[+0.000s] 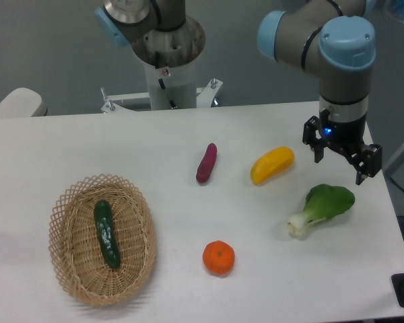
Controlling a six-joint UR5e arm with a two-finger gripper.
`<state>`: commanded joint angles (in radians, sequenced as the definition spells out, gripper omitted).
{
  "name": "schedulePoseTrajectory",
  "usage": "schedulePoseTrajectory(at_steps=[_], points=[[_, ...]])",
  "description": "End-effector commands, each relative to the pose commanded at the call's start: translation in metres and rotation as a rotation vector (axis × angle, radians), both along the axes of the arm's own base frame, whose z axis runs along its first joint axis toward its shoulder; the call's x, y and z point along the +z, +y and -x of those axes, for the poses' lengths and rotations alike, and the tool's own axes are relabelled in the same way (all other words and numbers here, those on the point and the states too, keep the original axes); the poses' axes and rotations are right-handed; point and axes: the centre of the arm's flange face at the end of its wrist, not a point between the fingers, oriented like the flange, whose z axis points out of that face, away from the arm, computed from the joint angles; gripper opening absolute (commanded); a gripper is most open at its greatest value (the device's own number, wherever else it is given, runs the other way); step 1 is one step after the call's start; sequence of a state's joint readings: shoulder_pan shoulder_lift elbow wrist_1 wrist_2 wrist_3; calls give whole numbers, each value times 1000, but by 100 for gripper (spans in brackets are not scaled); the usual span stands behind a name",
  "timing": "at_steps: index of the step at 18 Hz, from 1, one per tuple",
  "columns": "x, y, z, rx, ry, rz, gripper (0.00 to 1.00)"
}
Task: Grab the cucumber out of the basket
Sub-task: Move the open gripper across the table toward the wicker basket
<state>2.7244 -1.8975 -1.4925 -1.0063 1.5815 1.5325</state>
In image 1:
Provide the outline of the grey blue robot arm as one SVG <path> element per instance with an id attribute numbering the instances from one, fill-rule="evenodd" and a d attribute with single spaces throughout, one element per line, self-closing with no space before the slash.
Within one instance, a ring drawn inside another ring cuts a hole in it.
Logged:
<path id="1" fill-rule="evenodd" d="M 381 147 L 363 140 L 376 58 L 375 30 L 366 19 L 373 7 L 373 1 L 310 1 L 295 13 L 268 13 L 257 32 L 261 54 L 318 78 L 319 113 L 304 124 L 302 140 L 316 162 L 325 149 L 342 155 L 357 184 L 382 167 Z M 184 1 L 105 1 L 95 17 L 116 46 L 130 46 L 143 63 L 153 110 L 212 105 L 220 82 L 196 89 L 193 63 L 205 33 Z"/>

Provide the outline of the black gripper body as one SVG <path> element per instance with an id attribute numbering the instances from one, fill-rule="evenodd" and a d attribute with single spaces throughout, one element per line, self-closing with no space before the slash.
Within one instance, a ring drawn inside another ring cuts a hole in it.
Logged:
<path id="1" fill-rule="evenodd" d="M 319 102 L 319 133 L 333 149 L 357 152 L 363 143 L 367 103 Z"/>

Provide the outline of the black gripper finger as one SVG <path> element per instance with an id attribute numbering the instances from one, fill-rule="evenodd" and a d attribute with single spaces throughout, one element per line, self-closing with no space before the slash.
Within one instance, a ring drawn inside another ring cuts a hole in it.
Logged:
<path id="1" fill-rule="evenodd" d="M 382 146 L 360 143 L 355 153 L 348 153 L 346 160 L 356 171 L 356 185 L 373 178 L 382 169 Z"/>
<path id="2" fill-rule="evenodd" d="M 319 163 L 324 158 L 324 150 L 327 142 L 322 137 L 317 137 L 319 131 L 320 120 L 316 116 L 310 117 L 304 123 L 302 142 L 309 145 L 314 154 L 314 162 Z"/>

